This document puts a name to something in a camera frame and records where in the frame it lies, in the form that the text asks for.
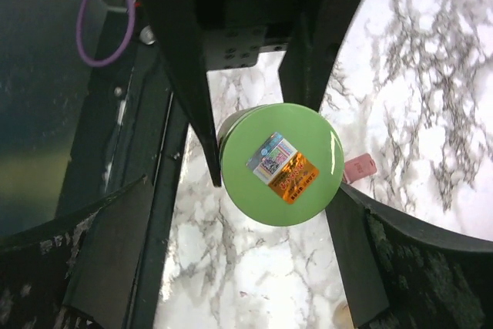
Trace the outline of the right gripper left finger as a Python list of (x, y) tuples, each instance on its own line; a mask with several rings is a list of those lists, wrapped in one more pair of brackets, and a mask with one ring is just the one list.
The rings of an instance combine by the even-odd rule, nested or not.
[(1, 239), (3, 328), (123, 328), (153, 197), (146, 177)]

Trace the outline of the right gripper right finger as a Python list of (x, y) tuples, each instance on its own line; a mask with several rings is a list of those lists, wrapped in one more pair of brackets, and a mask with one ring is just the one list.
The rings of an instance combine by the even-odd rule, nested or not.
[(356, 328), (490, 328), (492, 243), (341, 184), (326, 210)]

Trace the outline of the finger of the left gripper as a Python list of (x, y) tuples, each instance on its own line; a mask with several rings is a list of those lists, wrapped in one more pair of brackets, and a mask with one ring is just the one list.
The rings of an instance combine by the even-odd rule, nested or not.
[(320, 109), (337, 54), (362, 0), (304, 0), (278, 69), (284, 102)]
[(195, 0), (140, 1), (174, 95), (200, 141), (213, 185), (220, 187), (219, 148)]

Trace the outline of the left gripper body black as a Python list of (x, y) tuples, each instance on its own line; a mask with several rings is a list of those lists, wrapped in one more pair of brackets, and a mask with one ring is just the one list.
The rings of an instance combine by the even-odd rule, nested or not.
[(188, 63), (194, 71), (255, 65), (263, 47), (283, 45), (320, 0), (189, 0)]

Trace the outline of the green pill bottle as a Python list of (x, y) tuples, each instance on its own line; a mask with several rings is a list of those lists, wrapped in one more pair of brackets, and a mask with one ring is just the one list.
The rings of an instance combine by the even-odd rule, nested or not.
[(305, 106), (243, 109), (224, 120), (218, 140), (226, 191), (256, 222), (303, 223), (330, 203), (342, 183), (340, 139), (320, 113)]

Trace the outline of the clear pill bottle orange label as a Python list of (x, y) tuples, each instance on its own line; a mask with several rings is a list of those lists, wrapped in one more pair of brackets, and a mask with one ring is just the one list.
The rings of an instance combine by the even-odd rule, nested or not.
[(332, 321), (336, 329), (354, 329), (350, 308), (346, 301), (342, 301), (336, 306)]

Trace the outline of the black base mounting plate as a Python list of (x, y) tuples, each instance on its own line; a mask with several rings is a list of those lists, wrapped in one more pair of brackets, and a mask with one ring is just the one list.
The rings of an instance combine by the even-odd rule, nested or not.
[(133, 281), (128, 328), (151, 328), (169, 246), (188, 123), (173, 97), (159, 50), (138, 39), (90, 77), (57, 215), (118, 190), (141, 175), (153, 185), (150, 217)]

